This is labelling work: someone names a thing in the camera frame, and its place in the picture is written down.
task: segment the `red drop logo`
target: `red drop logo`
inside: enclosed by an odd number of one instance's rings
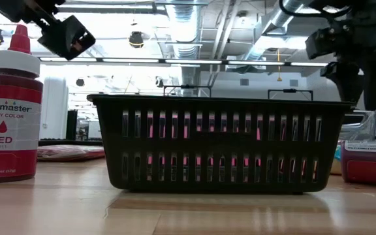
[[[0,124],[0,133],[6,133],[7,131],[7,125],[5,125],[5,122],[1,122]]]

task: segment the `box with red label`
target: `box with red label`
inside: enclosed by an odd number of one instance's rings
[[[346,182],[376,184],[376,141],[344,141],[342,177]]]

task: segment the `black plastic basket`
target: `black plastic basket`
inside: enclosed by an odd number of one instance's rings
[[[147,191],[326,187],[351,104],[89,95],[111,184]]]

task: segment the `table surface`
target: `table surface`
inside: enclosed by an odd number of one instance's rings
[[[104,160],[37,172],[0,183],[0,235],[376,234],[376,186],[338,176],[304,195],[181,195],[115,189]]]

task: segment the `red food coloring bottle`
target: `red food coloring bottle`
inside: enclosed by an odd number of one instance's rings
[[[17,25],[10,48],[0,51],[0,182],[34,177],[43,84],[27,28]]]

